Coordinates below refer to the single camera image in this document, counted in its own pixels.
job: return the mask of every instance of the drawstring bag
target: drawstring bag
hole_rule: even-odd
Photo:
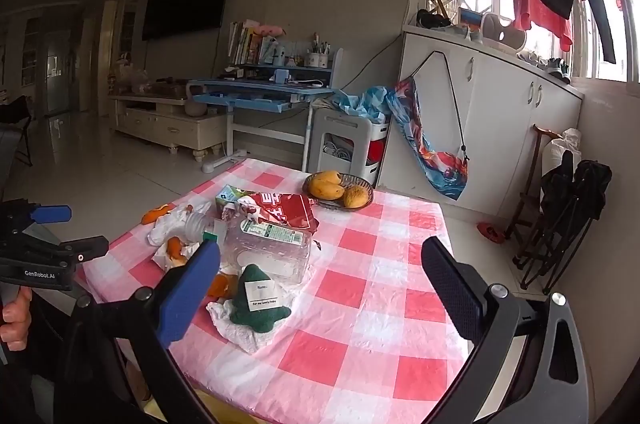
[[[418,103],[414,76],[420,71],[429,58],[436,53],[442,54],[442,57],[444,57],[447,74],[449,75],[453,104],[456,107],[456,115],[458,116],[460,140],[462,141],[462,146],[460,147],[463,153],[462,159],[452,153],[432,149],[422,130],[420,104]],[[400,81],[394,89],[386,94],[386,102],[402,134],[404,134],[404,138],[414,150],[418,163],[424,171],[427,180],[441,194],[452,198],[452,200],[458,200],[460,193],[462,193],[466,185],[469,158],[466,155],[465,139],[462,135],[462,123],[460,122],[460,111],[458,110],[456,91],[453,89],[453,81],[451,80],[451,72],[446,55],[437,50],[429,54],[409,77]]]

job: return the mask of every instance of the black strap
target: black strap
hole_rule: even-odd
[[[418,65],[418,68],[416,68],[413,72],[411,72],[411,75],[409,77],[410,78],[415,77],[415,75],[420,71],[420,69],[424,66],[424,64],[434,54],[442,54],[442,57],[444,58],[444,64],[447,67],[447,75],[449,76],[449,83],[451,84],[451,93],[453,94],[453,105],[456,107],[456,116],[458,117],[458,129],[460,130],[460,140],[462,141],[462,146],[460,146],[460,149],[462,150],[462,153],[465,156],[465,162],[466,162],[466,161],[469,160],[469,157],[466,155],[465,137],[464,137],[464,135],[462,135],[462,121],[460,121],[460,109],[458,108],[458,100],[456,99],[456,91],[453,88],[453,80],[451,79],[451,70],[449,70],[449,61],[447,61],[447,56],[445,55],[445,53],[441,52],[439,50],[434,50],[431,54],[429,54],[424,59],[423,62],[420,63],[420,65]]]

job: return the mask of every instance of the red and white tablecloth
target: red and white tablecloth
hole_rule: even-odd
[[[213,200],[225,184],[295,193],[305,178],[247,159],[174,203]],[[420,266],[429,236],[450,248],[439,205],[376,191],[363,210],[314,214],[316,273],[272,345],[246,354],[218,334],[203,305],[171,353],[204,390],[271,422],[421,422],[467,357]],[[122,300],[161,279],[150,229],[135,227],[84,265],[99,298]]]

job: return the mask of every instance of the green plush toy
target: green plush toy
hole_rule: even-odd
[[[242,276],[240,276],[238,280],[238,294],[236,294],[233,300],[234,312],[231,314],[232,323],[236,325],[246,325],[259,334],[264,334],[273,330],[273,324],[276,321],[288,318],[291,315],[291,309],[288,307],[274,307],[254,312],[249,310],[249,302],[246,298],[246,288],[244,284],[268,279],[271,278],[263,273],[256,264],[251,263],[246,266]]]

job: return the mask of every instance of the human hand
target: human hand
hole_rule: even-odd
[[[27,334],[31,325],[29,305],[33,293],[29,287],[20,287],[15,301],[2,309],[5,325],[0,327],[0,339],[8,344],[9,350],[18,352],[27,347]]]

